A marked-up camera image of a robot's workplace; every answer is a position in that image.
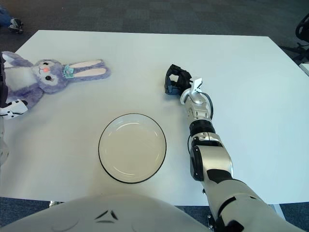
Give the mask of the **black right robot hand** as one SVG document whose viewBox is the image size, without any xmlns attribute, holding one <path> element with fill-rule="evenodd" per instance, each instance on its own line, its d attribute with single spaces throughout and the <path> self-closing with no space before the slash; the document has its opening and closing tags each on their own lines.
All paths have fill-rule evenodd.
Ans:
<svg viewBox="0 0 309 232">
<path fill-rule="evenodd" d="M 170 78 L 171 75 L 177 76 L 177 81 L 172 81 Z M 165 77 L 165 93 L 168 95 L 182 95 L 186 89 L 191 87 L 191 78 L 188 71 L 183 70 L 177 65 L 171 64 Z"/>
</svg>

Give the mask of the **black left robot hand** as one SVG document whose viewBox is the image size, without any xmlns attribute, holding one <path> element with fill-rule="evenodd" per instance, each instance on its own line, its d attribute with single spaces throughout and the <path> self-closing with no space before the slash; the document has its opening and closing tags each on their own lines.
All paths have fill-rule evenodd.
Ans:
<svg viewBox="0 0 309 232">
<path fill-rule="evenodd" d="M 0 107 L 7 107 L 8 87 L 5 84 L 5 71 L 4 71 L 4 59 L 0 55 Z"/>
</svg>

